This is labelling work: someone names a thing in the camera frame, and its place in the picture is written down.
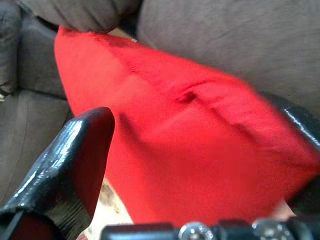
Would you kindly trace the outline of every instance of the cushion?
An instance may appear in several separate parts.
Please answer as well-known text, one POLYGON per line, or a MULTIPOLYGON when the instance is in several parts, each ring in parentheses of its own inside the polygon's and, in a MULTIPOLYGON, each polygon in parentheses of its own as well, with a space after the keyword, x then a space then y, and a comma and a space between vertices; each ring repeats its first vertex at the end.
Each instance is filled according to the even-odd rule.
POLYGON ((21 22, 19 7, 11 1, 0 1, 0 95, 8 95, 17 87, 21 22))
POLYGON ((35 17, 24 16, 17 53, 18 85, 66 99, 54 54, 56 34, 35 17))
POLYGON ((79 31, 110 32, 141 0, 20 0, 34 15, 79 31))
POLYGON ((55 54, 72 111, 115 116, 106 176, 136 223, 252 222, 319 173, 313 147, 236 77, 65 28, 55 54))

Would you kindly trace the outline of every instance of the couch cushion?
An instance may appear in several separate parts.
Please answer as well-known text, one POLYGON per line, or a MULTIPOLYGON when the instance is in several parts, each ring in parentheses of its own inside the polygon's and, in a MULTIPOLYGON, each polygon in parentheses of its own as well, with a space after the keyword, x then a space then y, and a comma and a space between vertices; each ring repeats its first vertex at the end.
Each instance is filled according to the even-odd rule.
POLYGON ((70 110, 66 100, 19 90, 0 103, 0 206, 55 138, 70 110))
POLYGON ((17 50, 21 28, 19 7, 0 1, 0 94, 12 93, 17 87, 17 50))
POLYGON ((18 48, 18 85, 65 99, 54 54, 56 34, 34 17, 23 18, 18 48))
POLYGON ((320 116, 320 1, 145 0, 138 38, 320 116))

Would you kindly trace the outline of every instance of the red pillow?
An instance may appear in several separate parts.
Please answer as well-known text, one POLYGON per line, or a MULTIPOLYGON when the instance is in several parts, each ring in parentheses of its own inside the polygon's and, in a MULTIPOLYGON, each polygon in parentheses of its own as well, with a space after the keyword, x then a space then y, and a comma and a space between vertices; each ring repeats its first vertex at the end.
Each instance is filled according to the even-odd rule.
POLYGON ((64 28, 55 54, 75 115, 113 111, 106 176, 136 223, 253 221, 319 173, 299 132, 231 75, 64 28))

